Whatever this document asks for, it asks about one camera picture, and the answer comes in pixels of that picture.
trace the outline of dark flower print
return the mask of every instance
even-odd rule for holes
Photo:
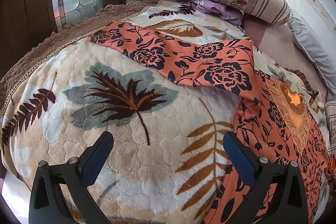
[[[252,90],[249,76],[237,62],[209,66],[204,79],[216,87],[238,94],[240,90]]]
[[[93,34],[90,41],[93,43],[103,44],[107,40],[117,39],[119,37],[122,37],[119,31],[120,29],[111,29],[108,31],[98,30]]]
[[[307,173],[307,167],[309,165],[309,159],[308,159],[308,156],[307,156],[306,149],[304,149],[302,154],[301,154],[301,164],[302,164],[302,167],[303,167],[303,172]]]
[[[208,43],[199,47],[195,47],[194,58],[214,58],[217,56],[217,52],[222,50],[223,47],[224,44],[220,42]]]
[[[316,181],[318,182],[322,182],[322,169],[319,169],[317,172],[316,172],[316,178],[315,178]]]
[[[243,5],[243,6],[245,6],[247,4],[247,1],[245,1],[245,0],[236,0],[236,2],[240,5]]]
[[[213,60],[213,62],[215,62],[216,64],[220,64],[223,61],[222,58],[216,58]]]
[[[271,79],[270,75],[264,73],[261,70],[255,70],[255,73],[260,76],[260,78],[262,79],[263,82],[266,82],[266,79],[268,79],[268,80]]]
[[[134,61],[139,62],[143,66],[153,67],[157,70],[161,70],[164,67],[165,59],[162,56],[163,49],[161,47],[140,48],[132,52],[129,57]]]
[[[188,69],[189,65],[187,65],[187,63],[185,63],[184,61],[179,61],[179,62],[175,62],[176,67],[179,67],[181,69]]]
[[[277,124],[278,128],[286,127],[285,121],[283,120],[277,105],[271,101],[269,102],[268,115],[269,118]]]
[[[314,146],[316,152],[321,152],[319,143],[320,142],[318,141],[317,137],[314,137]]]

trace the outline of fleece blanket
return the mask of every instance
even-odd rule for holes
[[[157,69],[175,84],[218,87],[239,95],[242,101],[235,112],[233,131],[258,157],[266,156],[271,162],[281,164],[298,163],[307,192],[309,223],[313,221],[322,172],[330,182],[333,176],[323,135],[311,118],[302,95],[292,92],[285,80],[274,79],[254,69],[251,41],[232,39],[199,46],[120,21],[111,22],[87,39],[116,49],[143,66]],[[130,105],[134,104],[135,109],[141,108],[141,101],[138,103],[122,97],[116,101],[119,91],[99,89],[93,94],[107,99],[101,112],[118,112],[111,118],[122,113],[127,115],[125,107]],[[210,138],[212,134],[214,132],[203,138]],[[211,172],[211,168],[211,165],[206,165],[198,172]],[[181,189],[188,188],[186,183],[192,184],[188,180]],[[212,184],[215,184],[215,178],[208,180],[200,190],[210,188]],[[226,169],[221,187],[225,189],[223,195],[218,193],[218,199],[211,206],[215,212],[206,217],[205,223],[224,223],[249,191],[231,164]],[[265,215],[273,194],[274,187],[270,187],[258,217]]]
[[[227,22],[169,1],[121,21],[199,45],[248,39]],[[292,91],[311,101],[300,78],[256,48],[253,53],[255,67],[286,79]],[[107,86],[142,100],[143,108],[127,115],[105,111],[93,93]],[[105,215],[114,223],[199,223],[225,174],[228,160],[221,139],[232,129],[240,100],[219,88],[175,85],[116,50],[78,39],[39,65],[11,96],[2,124],[3,163],[31,188],[39,160],[64,163],[107,130],[115,148],[89,187]],[[308,108],[330,149],[324,110],[314,110],[314,102]],[[204,187],[209,178],[215,183]],[[316,216],[328,199],[323,175],[320,192]],[[64,195],[80,222],[66,189]]]
[[[155,6],[158,0],[141,0],[129,1],[126,5],[107,5],[104,9],[89,19],[78,23],[65,25],[64,30],[58,33],[53,32],[50,37],[46,38],[43,43],[38,44],[33,48],[18,63],[16,63],[6,73],[0,81],[0,116],[3,116],[4,111],[12,93],[39,65],[44,63],[56,51],[60,51],[67,43],[71,43],[74,39],[78,41],[78,37],[87,32],[101,28],[109,24],[112,20],[121,19],[140,13],[149,5]]]

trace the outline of orange floral fabric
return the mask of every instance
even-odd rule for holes
[[[259,109],[250,41],[235,39],[200,46],[120,21],[113,21],[87,39],[157,69],[175,84],[216,86],[241,96],[249,108],[242,113],[243,119],[251,118],[249,114]]]
[[[307,193],[308,219],[309,223],[312,223],[320,196],[322,172],[325,172],[327,178],[331,178],[328,169],[330,158],[322,133],[316,121],[310,116],[306,145],[300,154],[293,141],[291,130],[283,120],[279,106],[274,102],[268,88],[268,85],[280,86],[283,82],[275,80],[261,71],[256,72],[258,86],[261,90],[261,109],[254,118],[242,121],[240,113],[244,111],[245,106],[241,102],[234,117],[234,132],[237,133],[237,137],[244,145],[252,149],[257,157],[265,156],[271,162],[279,164],[288,164],[292,160],[298,162]],[[302,106],[309,113],[303,102]],[[275,187],[275,184],[270,186],[254,223],[265,217]],[[235,168],[229,165],[220,191],[202,224],[226,223],[249,190],[250,187],[243,184]]]
[[[257,157],[265,156],[279,164],[298,162],[312,223],[322,172],[331,180],[336,160],[330,160],[320,129],[302,98],[292,93],[286,82],[254,70],[251,42],[234,39],[199,46],[120,21],[87,39],[157,69],[175,84],[213,86],[241,96],[234,115],[234,132]],[[228,165],[202,224],[226,223],[249,190],[232,164]],[[265,216],[274,190],[275,185],[271,185],[255,223]]]

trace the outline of fern leaf print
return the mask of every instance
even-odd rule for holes
[[[55,103],[56,96],[51,91],[54,86],[57,73],[51,85],[51,89],[38,89],[38,93],[33,94],[33,98],[29,99],[29,103],[25,102],[19,106],[19,110],[14,114],[14,119],[11,119],[7,125],[2,128],[2,151],[5,153],[5,145],[9,143],[10,137],[17,135],[23,130],[27,131],[29,124],[32,125],[36,117],[39,119],[41,117],[42,111],[48,111],[49,102]]]
[[[171,11],[171,10],[163,10],[159,13],[154,13],[154,14],[151,14],[148,16],[149,19],[153,18],[153,17],[157,17],[157,16],[163,16],[163,17],[166,17],[166,16],[172,16],[172,15],[192,15],[193,12],[195,12],[196,10],[191,7],[191,6],[188,6],[188,5],[184,5],[182,4],[178,10],[176,11]]]
[[[205,103],[201,99],[199,100],[201,101],[206,111],[208,112],[211,118],[211,123],[207,123],[207,124],[202,125],[199,128],[196,128],[194,131],[192,131],[188,135],[188,138],[197,138],[197,139],[193,141],[185,150],[183,150],[181,155],[191,153],[207,145],[210,141],[213,141],[214,145],[212,148],[202,151],[196,155],[193,155],[189,159],[187,159],[175,172],[182,172],[182,171],[186,171],[191,168],[194,168],[198,164],[202,163],[203,161],[205,161],[206,159],[210,157],[212,157],[212,163],[200,168],[190,178],[188,178],[186,182],[184,182],[184,184],[178,189],[177,195],[183,192],[186,192],[194,187],[199,186],[204,181],[204,179],[209,177],[209,175],[212,175],[212,178],[208,180],[206,183],[203,183],[203,185],[191,196],[191,198],[189,198],[186,201],[186,203],[181,208],[181,211],[184,211],[187,208],[196,204],[211,190],[213,186],[218,188],[218,186],[221,184],[223,180],[223,176],[220,174],[217,174],[216,169],[219,168],[225,171],[227,167],[226,164],[220,163],[218,161],[218,156],[220,155],[228,159],[226,152],[222,150],[221,147],[223,145],[223,141],[222,141],[223,134],[225,134],[229,130],[219,129],[218,126],[224,126],[226,128],[233,128],[233,125],[229,122],[224,122],[224,121],[216,122],[213,115],[211,114],[209,109],[206,107]],[[197,211],[194,219],[197,219],[199,216],[202,215],[202,213],[207,208],[209,208],[214,196],[215,196],[215,193],[211,195],[211,197],[209,197],[205,201],[205,203]]]
[[[137,85],[140,80],[134,81],[131,79],[127,88],[125,89],[120,81],[116,82],[115,79],[109,78],[108,73],[103,74],[102,72],[93,72],[95,78],[98,80],[98,83],[104,86],[106,89],[101,88],[91,88],[90,90],[94,91],[93,93],[86,96],[98,96],[104,99],[100,103],[103,103],[103,106],[96,108],[93,116],[101,114],[106,111],[113,111],[113,114],[109,115],[104,122],[108,120],[116,120],[131,117],[134,113],[140,119],[141,125],[146,134],[147,145],[151,144],[149,133],[147,127],[142,119],[141,112],[150,110],[152,107],[166,102],[166,100],[154,100],[164,94],[159,94],[154,91],[146,91],[146,89],[136,92]]]

